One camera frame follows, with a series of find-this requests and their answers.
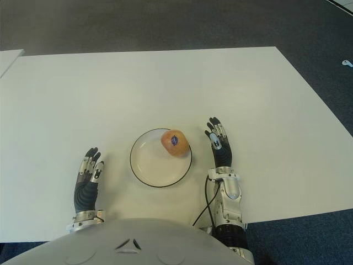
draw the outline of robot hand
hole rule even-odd
[[[215,158],[215,166],[231,167],[232,166],[232,150],[228,142],[228,137],[221,122],[216,118],[210,118],[211,123],[207,123],[211,132],[205,131],[212,143],[212,152]]]
[[[74,193],[74,206],[78,213],[95,211],[95,201],[98,195],[98,180],[104,167],[104,162],[96,162],[100,157],[98,148],[88,150],[79,167]]]

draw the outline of black cable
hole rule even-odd
[[[219,184],[218,182],[217,182],[217,184],[218,184],[218,188],[217,188],[216,193],[214,194],[214,196],[213,196],[213,198],[211,199],[211,201],[210,201],[209,204],[211,204],[211,203],[214,201],[214,199],[216,198],[216,195],[217,195],[218,191],[220,190],[220,184]],[[196,225],[197,221],[199,220],[199,218],[201,217],[201,215],[206,211],[206,209],[207,209],[207,206],[204,207],[204,209],[203,209],[202,212],[198,215],[198,217],[196,218],[196,220],[195,220],[195,222],[192,224],[192,226],[195,226],[195,225]]]
[[[104,219],[98,217],[98,216],[95,216],[96,218],[98,218],[99,220],[101,220],[101,222],[104,222]]]
[[[210,214],[210,218],[211,218],[211,222],[212,222],[212,233],[214,233],[216,231],[216,225],[215,225],[215,221],[213,220],[210,203],[208,202],[208,198],[207,198],[207,182],[208,182],[208,180],[210,180],[210,178],[207,175],[206,182],[205,182],[205,199],[206,199],[206,204],[207,204],[207,208],[208,208],[208,213]]]

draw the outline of white plate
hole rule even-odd
[[[184,157],[170,155],[161,143],[169,129],[154,129],[141,135],[130,153],[130,165],[135,176],[144,184],[166,187],[181,180],[191,166],[192,153]]]

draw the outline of floor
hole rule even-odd
[[[327,1],[1,0],[0,8],[0,50],[27,56],[277,46],[353,135],[353,68],[341,64],[353,62],[353,17]],[[249,245],[257,264],[351,264],[352,220],[346,210],[250,224]],[[31,244],[2,244],[0,263]]]

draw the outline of blue sticker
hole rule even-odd
[[[176,136],[172,137],[172,144],[177,145],[178,144],[178,138]]]

